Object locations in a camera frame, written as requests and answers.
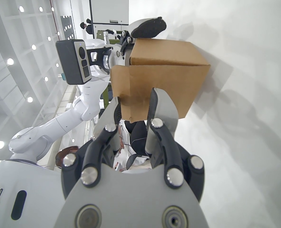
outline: white wall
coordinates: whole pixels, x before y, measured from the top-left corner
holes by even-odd
[[[130,0],[152,16],[211,63],[175,135],[205,162],[210,227],[281,227],[281,0]]]
[[[71,0],[73,21],[77,39],[92,39],[92,35],[86,33],[80,27],[81,22],[86,22],[87,18],[91,19],[89,0]]]
[[[70,0],[55,0],[60,16],[72,16]]]

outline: bolt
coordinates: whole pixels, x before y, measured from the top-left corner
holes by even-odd
[[[114,132],[116,130],[116,124],[114,123],[109,123],[105,126],[105,130],[107,132]]]
[[[87,167],[82,171],[80,179],[84,185],[93,184],[98,177],[98,171],[95,167]]]
[[[154,128],[161,128],[164,125],[163,121],[159,118],[152,119],[151,124]]]
[[[184,183],[184,175],[177,168],[171,168],[167,171],[167,180],[173,186],[181,186]]]
[[[63,159],[63,165],[65,167],[69,167],[72,166],[76,161],[76,155],[73,153],[70,153],[68,155],[66,155]]]
[[[203,160],[198,156],[193,156],[190,161],[192,166],[197,170],[200,170],[204,167]]]

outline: white door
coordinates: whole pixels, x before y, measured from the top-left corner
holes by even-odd
[[[91,0],[93,23],[129,23],[129,0]]]

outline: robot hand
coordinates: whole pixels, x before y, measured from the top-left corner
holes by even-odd
[[[119,117],[119,99],[113,100],[118,102],[117,107],[102,116]],[[148,133],[146,144],[146,150],[152,151],[148,155],[153,170],[128,174],[112,168],[114,148],[111,142],[118,132],[116,121],[103,129],[101,124],[93,140],[76,153],[67,155],[62,165],[66,202],[54,227],[187,228],[190,224],[207,228],[199,206],[204,164],[174,141],[171,131],[176,129],[178,117],[175,116],[177,110],[170,97],[165,91],[154,88],[148,122],[155,139]],[[120,189],[124,189],[124,193],[120,194]]]

